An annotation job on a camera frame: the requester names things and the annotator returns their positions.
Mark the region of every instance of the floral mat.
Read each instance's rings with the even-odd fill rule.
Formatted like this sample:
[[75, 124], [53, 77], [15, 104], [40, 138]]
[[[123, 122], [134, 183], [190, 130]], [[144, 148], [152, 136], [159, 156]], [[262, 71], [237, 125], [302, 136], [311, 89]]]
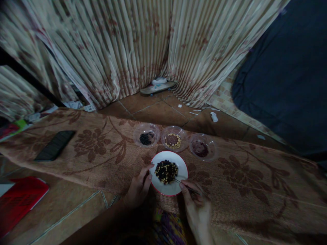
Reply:
[[[60, 108], [0, 143], [0, 152], [22, 167], [123, 194], [132, 177], [156, 153], [165, 150], [162, 144], [138, 147], [132, 139], [138, 124]], [[61, 155], [53, 162], [34, 162], [61, 130], [76, 131]], [[213, 162], [199, 160], [189, 148], [179, 153], [186, 162], [189, 178], [199, 182], [211, 198], [213, 226], [280, 243], [306, 244], [307, 240], [313, 244], [326, 238], [327, 181], [319, 175], [316, 163], [242, 141], [213, 139], [219, 152]], [[158, 206], [180, 212], [181, 195], [155, 195]]]

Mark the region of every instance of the striped curtain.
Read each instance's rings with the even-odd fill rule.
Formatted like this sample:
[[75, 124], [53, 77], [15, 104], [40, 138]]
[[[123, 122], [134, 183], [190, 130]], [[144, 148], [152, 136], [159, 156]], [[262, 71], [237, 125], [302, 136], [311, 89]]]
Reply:
[[207, 102], [289, 1], [174, 1], [168, 79], [190, 106]]
[[[77, 100], [68, 77], [36, 37], [28, 13], [21, 4], [20, 1], [2, 2], [0, 45], [62, 102]], [[15, 121], [52, 105], [9, 67], [0, 67], [0, 77], [1, 117]]]
[[[26, 55], [25, 61], [42, 67], [47, 57], [61, 74], [50, 79], [43, 70], [50, 84], [68, 84], [61, 81], [66, 78], [101, 109], [166, 76], [177, 82], [173, 93], [198, 108], [288, 1], [13, 0], [8, 8], [10, 16], [16, 9], [26, 16], [21, 38], [44, 46], [43, 60]], [[7, 41], [10, 32], [1, 31], [1, 45], [24, 51]]]

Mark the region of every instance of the red book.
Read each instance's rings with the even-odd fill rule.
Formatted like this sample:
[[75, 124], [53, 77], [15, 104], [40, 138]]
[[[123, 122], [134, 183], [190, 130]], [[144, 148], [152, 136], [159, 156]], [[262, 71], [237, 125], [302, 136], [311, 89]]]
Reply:
[[12, 228], [42, 199], [49, 186], [36, 177], [11, 179], [15, 185], [0, 197], [0, 239], [6, 236]]

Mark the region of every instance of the tiled floor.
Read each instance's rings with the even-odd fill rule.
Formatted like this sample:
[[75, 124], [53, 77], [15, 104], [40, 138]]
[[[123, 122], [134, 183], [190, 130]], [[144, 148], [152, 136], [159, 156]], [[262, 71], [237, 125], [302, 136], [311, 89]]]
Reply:
[[210, 115], [213, 110], [195, 110], [198, 109], [184, 105], [172, 92], [164, 91], [153, 97], [145, 97], [141, 94], [126, 97], [112, 103], [99, 113], [167, 126], [177, 125], [189, 131], [244, 140], [278, 150], [286, 150], [284, 145], [269, 136], [265, 135], [265, 140], [259, 139], [257, 135], [262, 135], [261, 132], [221, 111], [215, 111], [218, 122], [213, 122]]
[[[268, 136], [265, 136], [266, 140], [259, 139], [257, 135], [261, 135], [260, 132], [223, 112], [215, 111], [219, 121], [213, 122], [210, 112], [211, 109], [195, 111], [194, 108], [181, 103], [171, 92], [165, 91], [153, 97], [135, 94], [112, 103], [98, 113], [167, 126], [177, 125], [194, 132], [245, 140], [274, 149], [285, 149]], [[59, 244], [108, 208], [114, 197], [110, 193], [20, 168], [4, 158], [0, 161], [1, 176], [7, 179], [36, 176], [50, 186], [50, 191], [18, 223], [6, 237], [4, 244]], [[269, 244], [218, 229], [215, 229], [214, 234], [217, 244]]]
[[49, 192], [5, 237], [2, 244], [60, 244], [110, 205], [114, 195], [57, 177], [21, 168], [1, 157], [1, 176], [6, 179], [35, 176]]

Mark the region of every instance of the smartphone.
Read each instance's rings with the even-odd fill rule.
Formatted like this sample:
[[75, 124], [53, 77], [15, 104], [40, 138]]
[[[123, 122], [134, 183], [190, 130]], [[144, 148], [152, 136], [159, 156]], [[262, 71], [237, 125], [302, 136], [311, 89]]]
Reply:
[[34, 159], [36, 162], [54, 161], [65, 148], [75, 131], [66, 130], [58, 132], [52, 140], [43, 148], [43, 150]]

